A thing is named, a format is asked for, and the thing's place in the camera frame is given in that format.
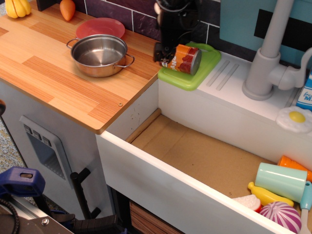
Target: toy food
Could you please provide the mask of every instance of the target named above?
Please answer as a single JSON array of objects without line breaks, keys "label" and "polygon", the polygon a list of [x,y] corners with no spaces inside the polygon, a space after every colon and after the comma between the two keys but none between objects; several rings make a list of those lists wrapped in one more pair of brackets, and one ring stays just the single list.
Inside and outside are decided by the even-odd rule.
[{"label": "toy food", "polygon": [[285,202],[270,203],[262,208],[260,214],[294,233],[300,232],[300,215],[295,208]]},{"label": "toy food", "polygon": [[239,202],[240,204],[252,209],[253,211],[260,212],[261,201],[255,195],[248,195],[242,197],[233,198],[233,200]]},{"label": "toy food", "polygon": [[297,106],[286,107],[278,112],[275,122],[294,133],[309,133],[312,131],[312,112]]},{"label": "toy food", "polygon": [[70,21],[75,14],[76,5],[73,0],[62,0],[59,9],[66,21]]},{"label": "toy food", "polygon": [[293,161],[289,157],[286,157],[285,155],[281,157],[277,165],[282,166],[282,167],[289,167],[289,168],[294,168],[294,169],[298,169],[302,171],[307,171],[308,172],[307,180],[312,182],[312,172],[309,171],[304,166],[302,166],[301,164],[297,163],[296,161]]},{"label": "toy food", "polygon": [[248,184],[248,188],[251,190],[252,194],[254,194],[256,197],[258,197],[261,201],[261,204],[263,206],[275,202],[275,201],[282,201],[287,203],[290,206],[293,206],[293,201],[286,198],[286,197],[282,197],[279,195],[276,195],[272,192],[270,192],[269,190],[266,190],[264,188],[261,187],[257,187],[254,185],[253,182],[250,182]]},{"label": "toy food", "polygon": [[31,13],[31,6],[27,0],[5,0],[5,10],[9,17],[24,17]]}]

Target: toy milk carton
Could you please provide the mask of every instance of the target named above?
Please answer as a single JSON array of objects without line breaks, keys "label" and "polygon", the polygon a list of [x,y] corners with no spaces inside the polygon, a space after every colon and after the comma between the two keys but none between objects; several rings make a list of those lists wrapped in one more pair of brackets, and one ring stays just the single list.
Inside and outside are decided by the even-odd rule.
[{"label": "toy milk carton", "polygon": [[296,106],[312,111],[312,71],[310,71],[309,78],[301,91]]}]

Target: wooden drawer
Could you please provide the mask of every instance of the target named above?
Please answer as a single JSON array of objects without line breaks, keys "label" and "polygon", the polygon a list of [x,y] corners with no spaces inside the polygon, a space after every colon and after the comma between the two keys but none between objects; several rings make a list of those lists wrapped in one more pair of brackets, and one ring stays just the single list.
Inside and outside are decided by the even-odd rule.
[{"label": "wooden drawer", "polygon": [[132,226],[143,234],[183,234],[183,232],[132,201],[130,201],[130,215]]}]

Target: yellow toy bottle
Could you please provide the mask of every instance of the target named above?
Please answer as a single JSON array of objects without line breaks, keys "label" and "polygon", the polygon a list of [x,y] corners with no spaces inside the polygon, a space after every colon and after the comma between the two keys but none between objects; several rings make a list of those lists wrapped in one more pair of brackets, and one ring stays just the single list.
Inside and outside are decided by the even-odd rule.
[{"label": "yellow toy bottle", "polygon": [[263,205],[263,206],[265,206],[269,203],[275,202],[275,201],[282,201],[282,202],[287,203],[290,206],[294,205],[292,200],[290,200],[286,197],[276,195],[276,194],[274,194],[274,193],[272,193],[269,190],[266,190],[264,188],[257,187],[254,185],[253,182],[250,182],[248,184],[248,188],[251,190],[252,194],[254,194],[257,198],[260,199],[261,205]]}]

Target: black handle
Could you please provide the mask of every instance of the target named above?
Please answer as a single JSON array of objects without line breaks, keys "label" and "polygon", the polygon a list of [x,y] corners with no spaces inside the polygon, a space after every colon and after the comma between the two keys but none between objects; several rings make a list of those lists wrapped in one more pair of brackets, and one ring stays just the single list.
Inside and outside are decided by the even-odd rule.
[{"label": "black handle", "polygon": [[83,169],[79,174],[77,172],[73,172],[70,174],[70,179],[72,180],[74,190],[85,219],[96,218],[98,214],[101,212],[101,210],[98,207],[96,207],[92,212],[90,212],[88,202],[83,192],[81,183],[89,174],[90,171],[87,168]]},{"label": "black handle", "polygon": [[0,116],[3,115],[4,111],[5,111],[5,103],[0,99]]}]

